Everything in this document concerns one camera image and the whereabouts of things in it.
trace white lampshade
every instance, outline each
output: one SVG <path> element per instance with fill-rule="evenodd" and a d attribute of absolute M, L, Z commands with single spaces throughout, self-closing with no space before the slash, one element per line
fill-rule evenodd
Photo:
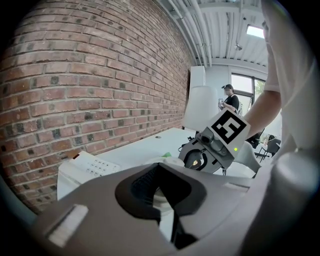
<path fill-rule="evenodd" d="M 218 114 L 218 93 L 209 86 L 197 86 L 190 90 L 182 125 L 202 132 L 210 119 Z"/>

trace white ceiling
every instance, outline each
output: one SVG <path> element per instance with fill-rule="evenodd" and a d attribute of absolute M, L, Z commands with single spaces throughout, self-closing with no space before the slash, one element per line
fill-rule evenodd
<path fill-rule="evenodd" d="M 185 12 L 178 3 L 178 0 L 172 0 L 178 7 L 183 19 L 190 26 L 186 19 Z M 192 50 L 198 65 L 204 65 L 203 57 L 200 54 L 200 45 L 196 40 L 196 35 L 190 29 L 194 39 L 197 51 L 192 44 L 192 40 L 172 5 L 168 0 L 158 0 L 167 13 L 175 20 L 179 29 L 183 32 L 188 46 Z M 211 56 L 209 56 L 206 45 L 203 46 L 204 54 L 207 57 L 207 65 L 209 66 L 209 58 L 212 58 L 212 64 L 234 65 L 253 69 L 256 71 L 267 72 L 268 55 L 266 43 L 263 38 L 247 34 L 248 25 L 262 28 L 264 21 L 261 0 L 242 0 L 242 13 L 240 19 L 240 3 L 241 0 L 197 0 L 198 6 L 205 21 L 206 30 L 210 42 Z M 196 15 L 191 0 L 183 0 L 183 3 L 190 12 L 196 27 L 198 29 L 202 43 L 205 43 L 204 29 L 200 28 L 200 19 Z M 236 37 L 238 35 L 238 44 L 242 46 L 242 50 L 235 50 Z"/>

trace tree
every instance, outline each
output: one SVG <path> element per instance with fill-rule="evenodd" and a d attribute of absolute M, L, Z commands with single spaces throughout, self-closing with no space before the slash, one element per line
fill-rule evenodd
<path fill-rule="evenodd" d="M 256 94 L 256 95 L 260 95 L 260 94 L 262 94 L 262 92 L 264 91 L 265 82 L 259 81 L 259 80 L 255 80 L 255 82 L 256 82 L 256 83 L 254 84 L 255 94 Z"/>

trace white shirt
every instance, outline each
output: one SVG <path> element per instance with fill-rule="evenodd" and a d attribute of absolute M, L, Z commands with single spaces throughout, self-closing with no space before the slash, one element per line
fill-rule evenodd
<path fill-rule="evenodd" d="M 303 35 L 286 11 L 274 1 L 261 0 L 261 3 L 268 51 L 264 90 L 279 92 L 281 96 L 282 138 L 275 161 L 296 148 L 319 146 L 319 68 Z"/>

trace lampshade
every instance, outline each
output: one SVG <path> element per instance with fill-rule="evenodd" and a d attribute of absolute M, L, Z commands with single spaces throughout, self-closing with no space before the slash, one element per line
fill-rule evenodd
<path fill-rule="evenodd" d="M 209 86 L 196 86 L 190 90 L 182 125 L 202 132 L 216 114 L 218 114 L 217 90 Z"/>

